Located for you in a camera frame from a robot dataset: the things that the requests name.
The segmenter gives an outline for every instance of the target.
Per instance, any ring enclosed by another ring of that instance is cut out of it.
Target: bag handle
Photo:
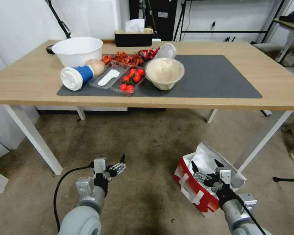
[[[184,185],[186,183],[186,180],[188,180],[189,175],[188,174],[184,174],[183,178],[180,179],[179,184],[181,185],[181,192],[184,194],[184,196],[191,202],[194,203],[196,205],[200,204],[200,199],[203,197],[204,192],[199,190],[199,192],[197,193],[197,195],[192,198],[190,193],[184,188]]]

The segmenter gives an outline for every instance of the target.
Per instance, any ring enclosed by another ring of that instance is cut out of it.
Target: red can
[[[155,46],[154,48],[150,50],[140,50],[138,54],[141,56],[141,58],[144,61],[147,61],[147,60],[153,59],[155,55],[158,53],[159,49],[160,49],[159,46]]]

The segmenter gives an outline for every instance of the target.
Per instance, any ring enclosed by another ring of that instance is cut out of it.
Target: red and white paper bag
[[[174,180],[181,186],[181,192],[205,217],[209,217],[219,208],[219,200],[210,187],[194,179],[191,161],[194,161],[201,172],[209,174],[214,173],[217,167],[214,159],[231,170],[231,186],[234,191],[245,183],[246,178],[204,141],[197,146],[196,152],[181,158],[173,175]]]

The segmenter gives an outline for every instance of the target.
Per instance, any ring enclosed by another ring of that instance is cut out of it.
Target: dark gray mat
[[[262,98],[261,94],[223,55],[177,55],[176,60],[184,65],[185,74],[171,90],[159,90],[145,79],[133,96]],[[57,95],[123,96],[109,89],[98,89],[88,84],[79,91],[71,91],[62,86]]]

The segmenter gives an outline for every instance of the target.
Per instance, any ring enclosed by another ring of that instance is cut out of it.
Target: white plastic bowl
[[[151,60],[146,67],[146,78],[160,90],[170,90],[185,72],[181,62],[170,58]]]
[[[101,60],[103,42],[97,38],[79,37],[57,42],[52,51],[58,56],[64,67],[85,65],[89,59]]]

